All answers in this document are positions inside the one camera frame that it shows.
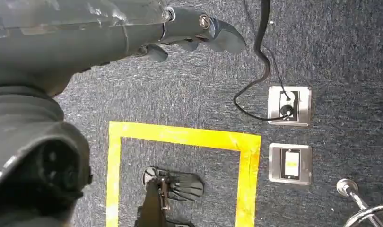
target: gray carpet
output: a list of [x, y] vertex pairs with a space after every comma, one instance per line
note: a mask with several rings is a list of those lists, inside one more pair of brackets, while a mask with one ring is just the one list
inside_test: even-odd
[[[313, 88], [312, 126], [270, 126], [241, 114], [233, 95], [261, 76], [253, 55], [252, 31], [241, 0], [174, 0], [199, 7], [242, 32], [250, 45], [242, 54], [193, 53], [167, 48], [168, 61], [129, 58], [76, 75], [57, 100], [66, 119], [91, 146], [94, 183], [85, 189], [74, 215], [76, 227], [105, 225], [108, 122], [129, 121], [246, 132], [262, 136], [255, 225], [259, 227], [341, 226], [358, 211], [335, 190], [343, 177], [355, 180], [370, 205], [383, 202], [383, 0], [286, 1], [272, 3], [264, 43], [277, 55], [288, 86]], [[248, 1], [259, 16], [260, 2]], [[241, 97], [250, 111], [265, 116], [275, 75]], [[313, 185], [268, 181], [270, 143], [313, 147]], [[141, 205], [140, 174], [147, 165], [198, 173], [204, 198], [175, 204], [175, 218], [198, 227], [232, 227], [238, 153], [127, 139], [121, 158], [120, 225], [130, 227]]]

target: floor socket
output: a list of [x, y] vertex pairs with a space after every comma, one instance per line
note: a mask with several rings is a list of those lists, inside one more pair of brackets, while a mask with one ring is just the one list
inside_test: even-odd
[[307, 145], [270, 144], [269, 179], [273, 182], [310, 185], [312, 149]]
[[284, 120], [269, 121], [269, 124], [309, 126], [311, 119], [311, 88], [285, 87], [285, 91], [287, 95], [284, 94], [281, 86], [270, 87], [268, 93], [268, 118], [286, 115], [287, 112], [284, 113], [284, 109], [287, 106], [293, 108], [293, 113]]

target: yellow square outline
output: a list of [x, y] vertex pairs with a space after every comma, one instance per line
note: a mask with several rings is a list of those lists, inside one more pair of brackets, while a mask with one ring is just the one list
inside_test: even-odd
[[109, 122], [106, 227], [118, 227], [121, 138], [240, 151], [235, 227], [254, 227], [261, 136], [230, 131]]

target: black cable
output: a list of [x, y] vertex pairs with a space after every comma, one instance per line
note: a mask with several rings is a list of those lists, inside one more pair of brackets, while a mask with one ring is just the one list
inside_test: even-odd
[[[244, 10], [245, 10], [245, 13], [246, 13], [246, 16], [249, 20], [249, 23], [251, 24], [252, 26], [252, 29], [254, 30], [254, 22], [253, 22], [253, 19], [250, 15], [250, 13], [248, 12], [248, 8], [247, 8], [247, 4], [246, 4], [246, 1], [243, 0], [243, 6], [244, 6]], [[241, 91], [239, 91], [234, 97], [233, 97], [233, 103], [235, 104], [235, 106], [244, 114], [252, 117], [252, 118], [255, 118], [255, 119], [258, 119], [258, 120], [261, 120], [261, 121], [275, 121], [275, 120], [282, 120], [282, 119], [285, 119], [285, 118], [288, 118], [292, 115], [292, 113], [288, 114], [288, 115], [285, 115], [283, 117], [276, 117], [276, 118], [262, 118], [262, 117], [257, 117], [247, 111], [245, 111], [242, 107], [239, 106], [239, 104], [237, 103], [237, 98], [243, 94], [246, 90], [248, 90], [249, 88], [251, 88], [252, 86], [258, 84], [258, 83], [261, 83], [263, 82], [264, 80], [266, 80], [268, 78], [268, 76], [270, 75], [270, 69], [271, 69], [271, 64], [270, 64], [270, 61], [268, 60], [267, 56], [265, 56], [265, 54], [261, 51], [261, 44], [262, 44], [262, 41], [264, 39], [264, 35], [265, 35], [265, 31], [267, 30], [267, 25], [268, 25], [268, 19], [270, 17], [270, 0], [261, 0], [261, 18], [260, 18], [260, 24], [259, 24], [259, 28], [258, 28], [258, 31], [257, 31], [257, 34], [255, 36], [255, 40], [254, 40], [254, 52], [255, 54], [263, 61], [264, 63], [264, 75], [251, 82], [250, 84], [248, 84], [246, 87], [244, 87]], [[275, 66], [275, 71], [278, 75], [278, 79], [280, 81], [280, 84], [281, 84], [281, 87], [282, 87], [282, 90], [284, 92], [284, 94], [286, 95], [287, 99], [290, 100], [289, 96], [287, 95], [284, 87], [283, 87], [283, 84], [282, 84], [282, 80], [280, 78], [280, 75], [279, 75], [279, 71], [278, 71], [278, 67], [275, 63], [275, 56], [273, 54], [273, 52], [268, 48], [268, 47], [265, 47], [267, 50], [269, 50], [271, 56], [272, 56], [272, 60], [274, 62], [274, 66]]]

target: metal stand base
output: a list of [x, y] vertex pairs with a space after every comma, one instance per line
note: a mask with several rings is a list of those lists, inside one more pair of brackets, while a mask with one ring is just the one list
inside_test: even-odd
[[[338, 181], [336, 184], [336, 189], [338, 190], [339, 194], [345, 196], [345, 197], [350, 197], [361, 210], [368, 209], [369, 206], [367, 205], [366, 202], [364, 202], [363, 198], [358, 194], [358, 186], [357, 184], [350, 180], [350, 179], [341, 179]], [[383, 227], [383, 223], [381, 220], [375, 215], [370, 215], [368, 217], [368, 220], [373, 224], [375, 227]], [[356, 225], [357, 223], [349, 223], [349, 221], [345, 224], [344, 227], [351, 227]]]

